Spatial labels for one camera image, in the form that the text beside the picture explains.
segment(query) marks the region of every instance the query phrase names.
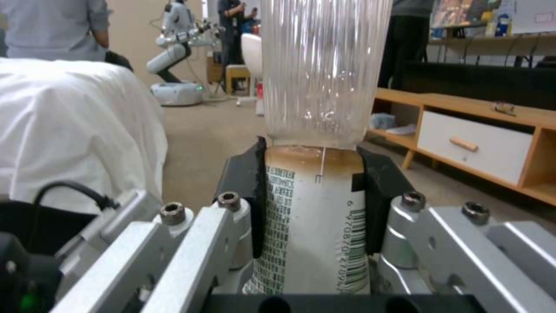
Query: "barcode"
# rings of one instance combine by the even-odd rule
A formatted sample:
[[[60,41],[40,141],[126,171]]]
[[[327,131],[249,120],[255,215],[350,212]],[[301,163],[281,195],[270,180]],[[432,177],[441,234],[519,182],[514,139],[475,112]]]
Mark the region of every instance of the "barcode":
[[[295,173],[267,167],[266,227],[261,257],[253,262],[253,275],[244,285],[246,294],[281,294],[286,275],[291,201]]]
[[[346,217],[340,247],[336,290],[354,293],[368,284],[365,253],[365,209],[351,210]]]

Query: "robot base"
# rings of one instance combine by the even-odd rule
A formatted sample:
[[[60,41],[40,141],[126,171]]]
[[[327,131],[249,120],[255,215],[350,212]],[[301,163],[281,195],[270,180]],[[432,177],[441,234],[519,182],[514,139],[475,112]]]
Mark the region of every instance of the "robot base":
[[[162,106],[190,106],[203,102],[203,87],[194,82],[154,84],[151,93]]]

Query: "wooden stool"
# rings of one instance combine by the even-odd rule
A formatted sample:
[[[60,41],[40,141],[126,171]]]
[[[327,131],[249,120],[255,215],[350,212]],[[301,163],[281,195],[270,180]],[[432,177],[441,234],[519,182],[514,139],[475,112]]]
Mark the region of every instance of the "wooden stool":
[[[245,78],[247,79],[247,88],[251,88],[251,73],[245,65],[228,65],[226,66],[226,94],[232,94],[232,79]]]

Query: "wooden drawer handle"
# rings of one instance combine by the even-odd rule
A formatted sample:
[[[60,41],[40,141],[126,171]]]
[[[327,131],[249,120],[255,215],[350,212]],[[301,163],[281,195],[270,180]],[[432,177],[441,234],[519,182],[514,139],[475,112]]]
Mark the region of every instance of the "wooden drawer handle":
[[[450,138],[450,142],[455,144],[456,146],[459,146],[465,150],[469,150],[471,152],[476,152],[479,149],[479,146],[477,146],[474,143],[470,143],[469,141],[465,141],[463,139],[460,139],[456,136],[453,136]]]

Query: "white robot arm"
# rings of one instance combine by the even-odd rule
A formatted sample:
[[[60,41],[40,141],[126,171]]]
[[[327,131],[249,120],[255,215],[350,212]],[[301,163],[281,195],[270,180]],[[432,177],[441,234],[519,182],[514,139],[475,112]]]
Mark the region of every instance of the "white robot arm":
[[[208,22],[197,25],[195,16],[183,0],[167,4],[162,34],[156,38],[156,45],[165,50],[147,63],[148,71],[159,75],[165,82],[181,82],[169,69],[188,58],[191,47],[215,45],[217,32],[218,28]]]

